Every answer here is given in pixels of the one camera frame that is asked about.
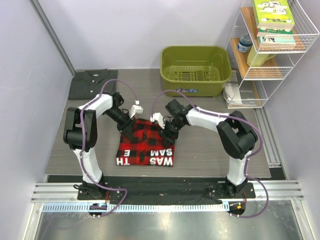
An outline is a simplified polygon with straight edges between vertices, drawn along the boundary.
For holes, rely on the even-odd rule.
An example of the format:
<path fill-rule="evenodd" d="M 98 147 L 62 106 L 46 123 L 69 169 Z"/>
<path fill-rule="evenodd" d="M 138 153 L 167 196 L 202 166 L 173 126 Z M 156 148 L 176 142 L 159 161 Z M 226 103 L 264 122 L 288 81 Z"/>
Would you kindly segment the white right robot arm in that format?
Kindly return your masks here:
<path fill-rule="evenodd" d="M 248 182 L 248 161 L 258 141 L 253 126 L 247 123 L 240 111 L 218 113 L 189 104 L 183 106 L 176 99 L 170 101 L 166 110 L 170 120 L 154 113 L 151 121 L 160 126 L 159 135 L 165 147 L 175 144 L 184 126 L 202 127 L 218 133 L 223 149 L 229 155 L 229 168 L 225 179 L 226 193 L 233 198 L 244 192 Z"/>

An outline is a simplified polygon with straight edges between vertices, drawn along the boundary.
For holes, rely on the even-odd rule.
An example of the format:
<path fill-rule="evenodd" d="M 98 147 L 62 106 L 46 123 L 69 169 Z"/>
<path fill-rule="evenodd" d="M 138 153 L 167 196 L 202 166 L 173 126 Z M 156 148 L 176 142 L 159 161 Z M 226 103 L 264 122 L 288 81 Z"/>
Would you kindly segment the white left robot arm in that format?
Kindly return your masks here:
<path fill-rule="evenodd" d="M 84 105 L 69 107 L 66 112 L 63 141 L 76 155 L 82 171 L 82 184 L 78 190 L 97 200 L 102 199 L 108 191 L 95 151 L 98 118 L 107 115 L 116 122 L 120 133 L 133 140 L 135 115 L 143 113 L 138 100 L 128 112 L 120 109 L 123 103 L 119 92 L 101 93 Z"/>

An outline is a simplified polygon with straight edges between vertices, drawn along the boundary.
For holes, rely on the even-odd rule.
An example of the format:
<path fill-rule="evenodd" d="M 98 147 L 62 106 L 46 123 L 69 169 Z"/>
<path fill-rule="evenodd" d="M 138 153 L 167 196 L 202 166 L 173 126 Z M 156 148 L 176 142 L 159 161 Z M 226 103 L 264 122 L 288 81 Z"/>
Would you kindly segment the red black plaid shirt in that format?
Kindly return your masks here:
<path fill-rule="evenodd" d="M 133 140 L 120 135 L 115 164 L 173 167 L 175 146 L 164 146 L 160 129 L 157 124 L 138 118 L 133 125 Z"/>

